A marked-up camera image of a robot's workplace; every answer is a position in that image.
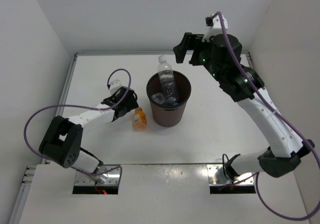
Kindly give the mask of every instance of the white wall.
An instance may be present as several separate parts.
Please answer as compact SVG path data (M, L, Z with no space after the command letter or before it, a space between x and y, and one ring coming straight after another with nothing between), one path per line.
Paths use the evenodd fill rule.
M320 153L320 0L273 0L250 53L280 111L311 138ZM320 199L313 156L295 172L308 212ZM320 223L320 214L312 220Z
M36 0L0 0L0 13L0 224L6 224L26 166L40 161L24 144L24 124L58 102L71 59ZM54 113L31 123L35 147Z
M172 50L185 32L206 32L205 17L223 12L248 49L270 0L37 0L71 53Z

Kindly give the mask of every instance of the white bottle cap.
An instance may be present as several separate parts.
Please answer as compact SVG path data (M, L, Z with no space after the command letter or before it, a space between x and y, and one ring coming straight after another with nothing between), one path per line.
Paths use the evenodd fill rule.
M159 62L164 62L167 60L167 58L164 55L161 55L158 57Z

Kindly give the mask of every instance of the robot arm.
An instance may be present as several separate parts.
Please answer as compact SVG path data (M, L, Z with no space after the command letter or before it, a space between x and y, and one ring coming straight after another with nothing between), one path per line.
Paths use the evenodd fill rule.
M264 82L257 72L242 66L247 77L244 77L234 64L229 54L218 18L207 17L209 31L206 35L185 33L181 43L174 47L177 63L182 63L187 50L193 50L192 65L203 65L212 77L219 82L220 88L245 110L259 127L269 143L267 149L248 155L235 155L217 172L220 183L248 172L264 171L273 177L281 177L293 171L301 162L301 157L310 151L302 139L287 124L272 113L260 100L248 83L247 77L257 87L263 97L278 110L271 101L264 87ZM233 51L240 61L242 45L238 39L228 34Z
M111 96L92 110L68 118L54 117L39 152L64 168L73 167L87 173L96 173L103 163L81 148L82 135L101 124L113 122L138 107L137 95L130 89L117 107L108 109L123 97L126 90L126 87L111 87Z

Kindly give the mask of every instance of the plastic bottle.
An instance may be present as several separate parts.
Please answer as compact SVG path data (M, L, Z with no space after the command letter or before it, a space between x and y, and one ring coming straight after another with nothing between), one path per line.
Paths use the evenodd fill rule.
M136 131L144 131L147 128L147 118L142 108L136 108L133 115L133 127Z
M179 95L176 87L174 72L170 64L166 62L166 57L161 55L158 57L160 64L158 65L158 74L162 85L162 92L166 104L173 105L178 102Z

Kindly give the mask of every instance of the brown bucket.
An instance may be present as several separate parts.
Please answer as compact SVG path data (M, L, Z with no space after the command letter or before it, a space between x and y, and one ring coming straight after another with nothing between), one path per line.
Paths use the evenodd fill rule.
M179 94L178 105L168 106L166 104L158 104L152 100L152 95L162 93L162 86L157 73L151 77L146 85L146 93L150 101L153 119L163 127L173 127L180 122L191 94L191 84L187 77L177 71L173 71L173 75Z

